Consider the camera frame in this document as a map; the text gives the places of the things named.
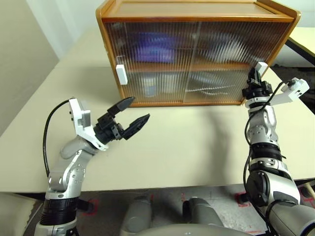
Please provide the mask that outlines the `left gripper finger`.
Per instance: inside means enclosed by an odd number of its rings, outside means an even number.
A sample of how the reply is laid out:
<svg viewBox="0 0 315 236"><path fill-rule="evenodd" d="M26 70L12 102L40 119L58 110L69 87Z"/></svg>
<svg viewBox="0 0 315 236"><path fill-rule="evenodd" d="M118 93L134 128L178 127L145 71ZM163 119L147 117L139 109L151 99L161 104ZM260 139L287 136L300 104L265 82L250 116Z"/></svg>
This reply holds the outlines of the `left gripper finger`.
<svg viewBox="0 0 315 236"><path fill-rule="evenodd" d="M122 112L126 108L128 108L133 103L134 99L135 97L132 96L119 101L118 103L110 107L107 110L107 113L109 113L111 116L115 116L117 113Z"/></svg>
<svg viewBox="0 0 315 236"><path fill-rule="evenodd" d="M142 117L137 118L135 121L133 121L129 125L129 127L123 132L123 138L125 140L128 140L137 132L139 132L142 129L142 127L147 123L149 118L150 118L150 114L146 114Z"/></svg>

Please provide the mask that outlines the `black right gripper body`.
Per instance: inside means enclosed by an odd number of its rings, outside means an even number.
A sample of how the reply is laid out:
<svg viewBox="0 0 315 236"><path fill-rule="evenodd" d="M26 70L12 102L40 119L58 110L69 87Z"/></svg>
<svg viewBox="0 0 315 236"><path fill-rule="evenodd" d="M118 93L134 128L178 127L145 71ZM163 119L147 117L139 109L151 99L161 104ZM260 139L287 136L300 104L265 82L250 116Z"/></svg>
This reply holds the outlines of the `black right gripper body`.
<svg viewBox="0 0 315 236"><path fill-rule="evenodd" d="M266 81L247 80L247 87L242 89L242 95L247 100L256 97L266 97L273 93L272 86Z"/></svg>

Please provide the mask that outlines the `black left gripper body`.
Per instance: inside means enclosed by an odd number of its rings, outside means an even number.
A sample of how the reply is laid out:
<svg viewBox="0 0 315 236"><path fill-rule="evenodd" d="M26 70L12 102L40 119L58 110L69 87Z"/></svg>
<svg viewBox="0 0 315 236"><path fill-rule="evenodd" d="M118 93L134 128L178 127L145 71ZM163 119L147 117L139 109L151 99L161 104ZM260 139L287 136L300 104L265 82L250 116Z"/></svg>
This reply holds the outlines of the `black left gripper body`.
<svg viewBox="0 0 315 236"><path fill-rule="evenodd" d="M114 118L111 114L106 113L97 119L94 127L96 138L104 145L123 138L121 135L122 127L119 123L116 123Z"/></svg>

